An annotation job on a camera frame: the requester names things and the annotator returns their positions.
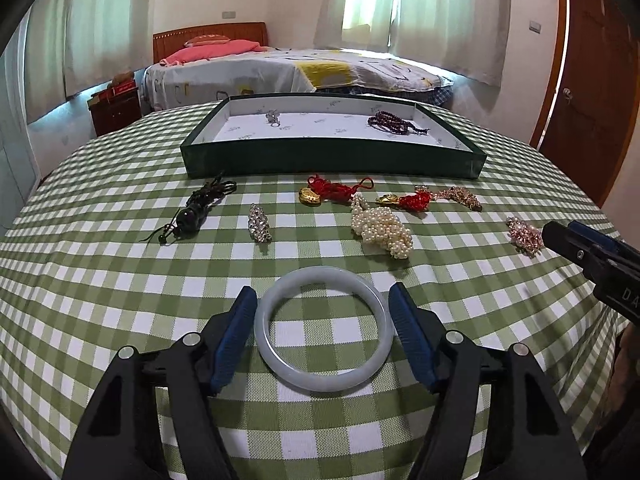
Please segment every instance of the red tassel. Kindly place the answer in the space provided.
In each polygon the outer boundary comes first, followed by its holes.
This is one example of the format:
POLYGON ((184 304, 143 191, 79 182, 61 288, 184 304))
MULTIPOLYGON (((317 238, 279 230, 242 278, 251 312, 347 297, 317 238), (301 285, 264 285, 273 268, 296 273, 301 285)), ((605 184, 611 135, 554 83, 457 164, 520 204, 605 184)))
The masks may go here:
POLYGON ((334 184, 330 180, 320 178, 317 174, 310 176, 306 182, 311 188, 311 191, 316 195, 319 195, 321 200, 331 200, 332 202, 342 204, 348 204, 353 198, 353 195, 360 188, 373 189, 373 180, 370 176, 363 178, 359 183, 352 187, 345 186, 344 184, 334 184), (364 185, 367 180, 371 183, 370 186, 364 185))
POLYGON ((422 212, 427 209, 431 201, 431 193, 419 191, 415 195, 401 196, 398 205, 407 211, 422 212))

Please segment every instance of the door frame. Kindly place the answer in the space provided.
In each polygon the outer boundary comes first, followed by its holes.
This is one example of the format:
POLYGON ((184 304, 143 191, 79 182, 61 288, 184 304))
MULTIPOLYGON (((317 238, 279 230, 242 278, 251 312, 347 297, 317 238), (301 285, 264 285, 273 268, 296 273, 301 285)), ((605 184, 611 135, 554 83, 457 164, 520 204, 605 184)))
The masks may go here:
POLYGON ((551 111, 551 105, 556 94, 556 85, 560 77, 560 68, 562 65, 562 51, 564 50, 564 34, 566 31, 566 0, 558 0, 558 31, 556 32, 556 48, 554 49, 554 61, 551 65, 551 74, 549 74, 549 82, 546 85, 545 99, 542 101, 540 108, 540 116, 536 127, 533 129, 533 135, 529 141, 529 146, 537 148, 542 137, 542 132, 546 126, 546 120, 551 111))
MULTIPOLYGON (((568 23, 566 22, 566 1, 567 0, 558 0, 558 32, 556 33, 554 60, 551 65, 549 82, 546 86, 545 98, 542 101, 542 108, 540 108, 540 116, 538 117, 538 122, 536 123, 536 126, 533 130, 531 140, 529 141, 529 145, 533 148, 537 148, 538 144, 540 143, 540 138, 542 137, 542 132, 545 129, 546 121, 549 117, 549 112, 551 111, 554 95, 556 93, 556 85, 558 84, 558 79, 560 77, 562 51, 564 50, 564 35, 568 25, 568 23)), ((626 130, 626 136, 622 146, 622 150, 620 151, 620 156, 618 157, 618 161, 616 162, 613 174, 609 178, 609 182, 607 183, 607 187, 605 188, 604 192, 596 201, 596 205, 598 207, 602 207, 604 205, 605 200, 609 196, 609 193, 611 192, 611 189, 616 182, 618 174, 620 173, 620 169, 622 168, 622 163, 625 160, 629 144, 631 143, 631 137, 636 127, 636 120, 638 119, 638 111, 640 110, 640 43, 637 39, 636 50, 638 51, 637 56, 639 59, 639 63, 638 73, 636 73, 636 95, 634 97, 634 107, 632 109, 631 118, 626 130)))

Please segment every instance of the tray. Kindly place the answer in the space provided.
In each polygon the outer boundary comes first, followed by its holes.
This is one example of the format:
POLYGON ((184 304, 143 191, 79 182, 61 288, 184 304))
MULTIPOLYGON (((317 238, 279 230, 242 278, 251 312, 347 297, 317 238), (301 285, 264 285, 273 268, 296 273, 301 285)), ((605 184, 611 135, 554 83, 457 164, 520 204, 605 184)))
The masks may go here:
POLYGON ((180 146, 190 178, 284 173, 406 174, 475 179, 486 154, 420 104, 377 96, 257 94, 216 106, 180 146), (280 126, 267 112, 280 113, 280 126), (384 110, 426 135, 367 124, 384 110))

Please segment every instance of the wooden nightstand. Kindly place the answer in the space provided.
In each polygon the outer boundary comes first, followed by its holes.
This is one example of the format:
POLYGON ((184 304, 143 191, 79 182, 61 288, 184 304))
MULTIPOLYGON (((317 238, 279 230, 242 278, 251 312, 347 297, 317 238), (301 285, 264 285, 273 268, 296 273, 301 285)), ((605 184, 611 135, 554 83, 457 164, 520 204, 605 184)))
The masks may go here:
POLYGON ((96 136, 110 134, 142 117, 138 88, 98 101, 89 106, 96 136))

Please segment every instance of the green gingham tablecloth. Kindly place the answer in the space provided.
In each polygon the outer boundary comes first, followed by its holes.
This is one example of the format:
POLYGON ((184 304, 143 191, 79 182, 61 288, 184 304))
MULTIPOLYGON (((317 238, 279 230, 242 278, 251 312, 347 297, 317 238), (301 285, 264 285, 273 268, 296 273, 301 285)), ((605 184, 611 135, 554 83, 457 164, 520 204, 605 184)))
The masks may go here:
MULTIPOLYGON (((618 236, 564 174, 529 146, 432 108, 488 153, 480 179, 372 175, 376 187, 365 196, 462 184, 484 211, 438 201, 420 216, 399 212, 414 232, 409 260, 364 248, 348 206, 298 203, 307 175, 239 178, 193 240, 140 243, 203 184, 187 179, 179 145, 212 107, 154 113, 89 142, 29 200, 0 244, 1 399, 52 477, 62 474, 82 410, 117 349, 165 348, 228 310, 243 285, 261 296, 277 277, 315 265, 356 272, 384 293, 402 281, 418 305, 482 345, 526 343, 579 443, 588 443, 624 320, 593 299, 578 267, 550 250, 533 259, 516 252, 505 225, 511 214, 539 228, 578 219, 618 236), (269 217, 267 248, 247 231, 252 203, 269 217)), ((276 312, 271 336, 285 359, 313 372, 355 368, 377 345, 367 307, 321 285, 276 312)), ((210 405, 241 479, 371 480, 406 477, 434 397, 415 382, 396 337, 380 372, 341 394, 287 387, 248 346, 210 405)), ((484 386, 465 477, 478 472, 488 407, 484 386)), ((172 476, 185 478, 161 388, 158 412, 172 476)))

